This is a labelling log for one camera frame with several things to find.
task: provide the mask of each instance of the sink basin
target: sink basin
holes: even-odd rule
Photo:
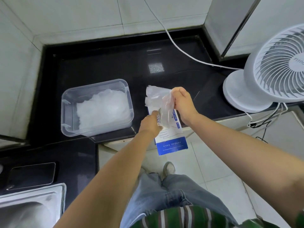
[[[1,228],[52,228],[64,209],[65,184],[0,196]]]

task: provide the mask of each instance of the clear plastic storage box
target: clear plastic storage box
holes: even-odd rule
[[[126,94],[130,110],[129,121],[125,120],[120,122],[113,122],[80,130],[76,104],[82,103],[85,100],[89,100],[94,94],[98,94],[99,92],[105,91],[106,89],[118,90]],[[66,90],[61,97],[61,131],[68,137],[73,137],[79,134],[90,137],[101,133],[127,128],[132,125],[133,118],[134,111],[129,87],[127,82],[123,79],[115,79],[111,81],[70,88]]]

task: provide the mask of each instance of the green striped shirt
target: green striped shirt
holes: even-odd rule
[[[297,228],[304,228],[304,213],[299,213]],[[235,226],[221,214],[199,206],[174,207],[155,212],[137,221],[131,228],[277,228],[261,219],[250,219]]]

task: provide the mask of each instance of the desk fan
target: desk fan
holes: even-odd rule
[[[227,101],[235,108],[257,113],[273,102],[304,100],[304,24],[276,34],[251,53],[244,70],[224,81]]]

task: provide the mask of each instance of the black countertop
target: black countertop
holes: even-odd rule
[[[203,43],[201,29],[172,32],[175,42],[191,56],[211,63]],[[211,67],[193,61],[178,51],[167,35],[156,33],[74,45],[49,47],[45,50],[32,114],[29,140],[44,145],[76,137],[66,137],[60,130],[61,95],[72,87],[121,78],[127,81],[134,108],[132,127],[92,137],[96,143],[134,137],[141,120],[147,115],[146,87],[183,86],[192,96],[199,113],[222,119],[242,114],[224,98],[222,84],[233,70]],[[243,68],[245,60],[230,62]],[[164,71],[151,73],[149,65],[161,63]]]
[[[10,150],[10,153],[9,157],[0,158],[0,164],[4,166],[3,172],[0,174],[0,195],[40,188],[6,190],[9,172],[12,168],[55,162],[53,184],[66,184],[65,208],[87,186],[99,169],[97,145],[89,138],[50,144],[32,150]]]

